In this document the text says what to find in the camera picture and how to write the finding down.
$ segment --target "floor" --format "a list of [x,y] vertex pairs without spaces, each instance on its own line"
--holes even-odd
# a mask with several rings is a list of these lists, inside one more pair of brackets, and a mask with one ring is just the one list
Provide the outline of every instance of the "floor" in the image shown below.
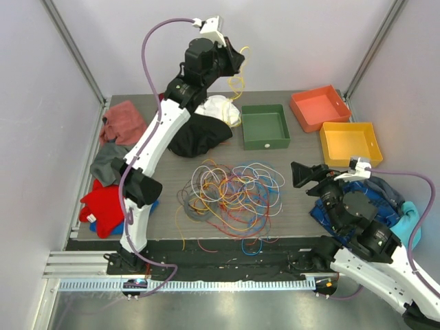
[[[355,288],[346,279],[338,292],[346,295]],[[121,295],[59,293],[48,329],[409,329],[397,312],[366,290],[350,301],[316,298],[309,291],[156,294],[139,301],[120,300],[100,311]]]
[[[291,142],[289,148],[268,151],[244,151],[243,129],[233,129],[230,144],[219,145],[207,155],[188,159],[165,151],[157,165],[154,178],[164,185],[159,198],[160,205],[150,216],[147,230],[148,239],[179,239],[180,235],[175,225],[175,212],[179,204],[176,193],[183,188],[191,178],[193,171],[202,161],[211,158],[219,164],[239,165],[242,162],[260,161],[271,164],[286,179],[282,188],[283,211],[272,218],[270,236],[273,237],[316,237],[327,232],[322,229],[309,215],[315,199],[305,194],[305,189],[294,189],[292,186],[292,161],[307,165],[321,164],[324,161],[318,132],[304,133],[289,107],[291,91],[254,91],[245,92],[241,98],[234,101],[240,109],[243,105],[282,104],[289,128]],[[111,105],[131,100],[146,122],[150,122],[156,111],[152,96],[125,95],[113,96]],[[217,229],[206,223],[193,223],[184,214],[178,216],[178,222],[185,238],[217,238],[224,237]],[[89,230],[86,223],[80,225],[78,240],[99,239]],[[120,236],[110,236],[108,239],[120,239]]]

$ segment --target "wall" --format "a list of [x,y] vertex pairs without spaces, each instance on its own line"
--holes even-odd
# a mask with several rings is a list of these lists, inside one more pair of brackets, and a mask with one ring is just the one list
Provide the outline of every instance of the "wall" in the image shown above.
[[23,330],[67,236],[99,104],[39,1],[9,1],[0,26],[0,319]]
[[[252,55],[247,90],[346,89],[393,0],[54,0],[101,90],[149,94],[140,47],[156,24],[175,17],[219,14],[223,33]],[[162,28],[148,44],[153,80],[164,90],[178,71],[188,43],[187,23]],[[228,91],[225,79],[212,91]]]
[[[359,121],[374,124],[382,168],[425,173],[440,189],[440,1],[409,1],[352,97]],[[423,211],[429,187],[419,179],[386,177]],[[434,204],[416,260],[440,281],[440,202]]]

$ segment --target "yellow bin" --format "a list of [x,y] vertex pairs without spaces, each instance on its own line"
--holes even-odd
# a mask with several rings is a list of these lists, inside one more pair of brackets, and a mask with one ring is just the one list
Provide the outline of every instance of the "yellow bin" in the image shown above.
[[372,167],[384,158],[370,122],[325,122],[319,132],[325,164],[348,167],[351,157],[366,157]]

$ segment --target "dark blue cloth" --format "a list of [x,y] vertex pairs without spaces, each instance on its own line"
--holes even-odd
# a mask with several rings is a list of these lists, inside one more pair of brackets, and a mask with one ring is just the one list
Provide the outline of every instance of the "dark blue cloth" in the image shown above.
[[[156,209],[156,207],[159,205],[159,199],[156,200],[150,209],[150,214],[153,213],[153,211]],[[96,232],[96,221],[90,223],[89,229],[92,232]],[[121,222],[115,229],[112,230],[110,235],[122,235],[124,232],[124,222]]]
[[[395,209],[388,203],[388,201],[374,190],[368,189],[362,182],[349,182],[344,186],[343,191],[344,193],[349,193],[351,191],[361,191],[364,193],[371,200],[371,203],[377,208],[377,215],[375,219],[386,224],[387,227],[391,228],[397,222],[399,222],[400,216],[396,213]],[[330,218],[327,215],[327,211],[325,210],[320,199],[316,201],[315,207],[310,211],[310,215],[343,245],[347,245],[347,241],[353,236],[354,231],[346,236],[339,236],[334,232]]]

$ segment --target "plastic bin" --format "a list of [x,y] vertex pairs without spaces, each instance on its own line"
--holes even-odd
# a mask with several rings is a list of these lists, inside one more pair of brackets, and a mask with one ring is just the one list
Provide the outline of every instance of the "plastic bin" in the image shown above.
[[283,149],[290,143],[284,109],[281,104],[241,107],[245,150]]
[[370,122],[325,122],[319,135],[329,166],[347,167],[351,157],[366,157],[376,167],[384,159]]
[[348,122],[351,116],[331,85],[293,94],[290,108],[306,133],[319,131],[323,122]]

